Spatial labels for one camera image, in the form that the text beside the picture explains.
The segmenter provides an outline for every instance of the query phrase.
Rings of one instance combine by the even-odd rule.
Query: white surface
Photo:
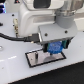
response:
[[[5,2],[5,7],[6,7],[6,12],[7,13],[17,13],[20,5],[22,4],[22,0],[18,0],[20,3],[14,3],[15,0],[6,0]]]
[[[0,22],[4,23],[4,26],[0,27],[0,32],[15,36],[13,29],[13,18],[15,17],[12,17],[11,14],[0,15]],[[29,68],[25,53],[39,49],[41,46],[24,42],[12,42],[3,38],[0,38],[0,46],[4,48],[3,51],[0,51],[0,84],[14,82],[84,61],[84,32],[79,32],[69,45],[69,49],[64,50],[67,59],[35,68]]]

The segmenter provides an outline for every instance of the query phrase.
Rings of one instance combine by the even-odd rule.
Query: white machine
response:
[[[20,5],[22,4],[22,0],[6,0],[5,8],[6,13],[17,13]]]
[[[20,5],[12,2],[17,5],[20,0],[7,0],[6,12],[18,11]],[[84,10],[83,3],[23,0],[18,14],[1,14],[0,84],[84,61],[84,34],[78,33],[84,30],[84,18],[74,20],[75,14]]]

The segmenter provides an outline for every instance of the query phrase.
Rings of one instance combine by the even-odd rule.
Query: cable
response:
[[[0,33],[0,37],[11,41],[24,41],[24,42],[33,42],[33,43],[40,42],[39,34],[32,34],[31,36],[24,37],[24,38],[15,38],[15,37],[10,37]]]

